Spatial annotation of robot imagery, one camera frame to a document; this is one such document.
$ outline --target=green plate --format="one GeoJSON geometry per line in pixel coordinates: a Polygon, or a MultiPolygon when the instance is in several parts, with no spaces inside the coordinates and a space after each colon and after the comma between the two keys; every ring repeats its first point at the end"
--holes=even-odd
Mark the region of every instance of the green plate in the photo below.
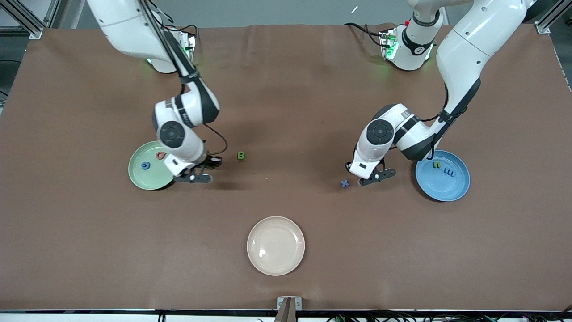
{"type": "Polygon", "coordinates": [[[143,144],[135,151],[129,160],[129,178],[139,188],[145,190],[156,190],[163,188],[173,181],[173,174],[167,169],[163,160],[157,159],[157,152],[168,153],[159,141],[152,141],[143,144]],[[147,170],[143,170],[141,164],[149,162],[151,165],[147,170]]]}

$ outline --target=black joint cap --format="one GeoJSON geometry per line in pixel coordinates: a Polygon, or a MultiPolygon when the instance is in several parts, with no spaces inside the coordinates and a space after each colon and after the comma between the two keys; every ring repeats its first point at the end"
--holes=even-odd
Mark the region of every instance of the black joint cap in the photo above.
{"type": "Polygon", "coordinates": [[[382,145],[393,140],[394,128],[386,120],[372,121],[367,127],[367,140],[371,144],[382,145]]]}
{"type": "Polygon", "coordinates": [[[185,130],[178,122],[168,121],[161,127],[159,138],[164,145],[176,149],[182,145],[182,141],[185,139],[185,130]]]}

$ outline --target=blue plate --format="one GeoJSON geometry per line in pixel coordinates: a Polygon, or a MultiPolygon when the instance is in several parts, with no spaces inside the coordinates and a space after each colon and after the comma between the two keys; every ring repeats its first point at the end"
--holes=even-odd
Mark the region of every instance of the blue plate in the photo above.
{"type": "Polygon", "coordinates": [[[458,156],[443,150],[435,151],[433,160],[421,160],[415,166],[415,178],[429,197],[439,201],[455,201],[467,193],[471,176],[458,156]]]}

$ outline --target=plate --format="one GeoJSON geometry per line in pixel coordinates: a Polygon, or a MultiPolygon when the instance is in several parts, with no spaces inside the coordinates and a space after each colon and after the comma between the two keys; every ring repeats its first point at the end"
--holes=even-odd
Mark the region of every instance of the plate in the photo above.
{"type": "Polygon", "coordinates": [[[248,258],[257,270],[270,276],[293,271],[302,261],[305,247],[298,225],[280,216],[262,219],[248,235],[248,258]]]}
{"type": "Polygon", "coordinates": [[[163,163],[163,159],[157,159],[158,152],[164,152],[165,157],[169,155],[159,141],[152,141],[143,144],[135,151],[129,160],[129,179],[139,188],[145,190],[156,190],[163,188],[173,181],[173,174],[163,163]],[[143,162],[149,162],[149,168],[143,170],[143,162]]]}
{"type": "Polygon", "coordinates": [[[471,184],[467,166],[451,152],[437,150],[433,160],[421,160],[415,166],[415,178],[421,189],[438,201],[461,199],[471,184]],[[440,168],[433,163],[439,162],[440,168]]]}

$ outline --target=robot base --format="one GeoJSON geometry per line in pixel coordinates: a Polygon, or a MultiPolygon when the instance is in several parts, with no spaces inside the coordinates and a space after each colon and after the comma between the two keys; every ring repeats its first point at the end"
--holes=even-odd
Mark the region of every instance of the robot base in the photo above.
{"type": "Polygon", "coordinates": [[[381,44],[388,45],[389,48],[382,47],[382,57],[391,61],[397,68],[402,70],[419,69],[423,63],[429,59],[433,44],[423,50],[422,54],[413,54],[411,50],[403,45],[402,33],[404,25],[388,30],[386,34],[380,35],[381,44]]]}

